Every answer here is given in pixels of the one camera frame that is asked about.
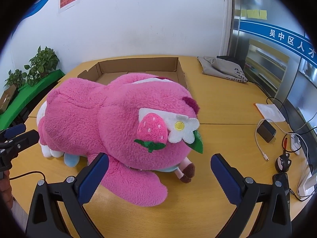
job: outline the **charger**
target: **charger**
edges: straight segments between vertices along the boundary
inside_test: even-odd
[[[276,130],[267,120],[264,120],[256,131],[267,143],[269,143],[276,134]]]

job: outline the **floor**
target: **floor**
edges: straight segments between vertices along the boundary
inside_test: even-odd
[[[11,211],[15,220],[17,221],[21,229],[25,232],[26,223],[28,221],[28,214],[23,210],[23,208],[21,208],[17,201],[13,202],[13,207]]]

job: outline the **human hand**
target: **human hand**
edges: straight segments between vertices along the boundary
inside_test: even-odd
[[[7,204],[9,209],[13,206],[13,197],[12,197],[12,187],[9,180],[9,170],[4,171],[4,178],[0,180],[0,193],[4,202]]]

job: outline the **yellow sticky note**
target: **yellow sticky note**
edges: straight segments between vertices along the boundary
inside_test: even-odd
[[[266,10],[260,10],[260,19],[267,20],[267,13]]]
[[[252,15],[253,15],[253,18],[259,19],[260,18],[259,10],[252,10]]]
[[[242,9],[241,10],[241,17],[246,17],[247,16],[247,10],[246,9]]]
[[[248,18],[253,18],[252,10],[247,10]]]

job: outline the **metal screw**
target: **metal screw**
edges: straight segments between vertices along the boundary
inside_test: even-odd
[[[280,181],[276,181],[276,182],[275,182],[275,185],[276,185],[277,187],[281,187],[281,186],[282,186],[282,183],[281,183]]]
[[[74,180],[75,180],[74,176],[69,176],[69,177],[67,177],[66,182],[72,183]]]
[[[42,180],[39,180],[38,182],[37,182],[37,185],[39,185],[39,186],[42,186],[44,184],[44,180],[42,179]]]
[[[251,184],[254,182],[254,180],[251,177],[247,177],[245,178],[245,182]]]

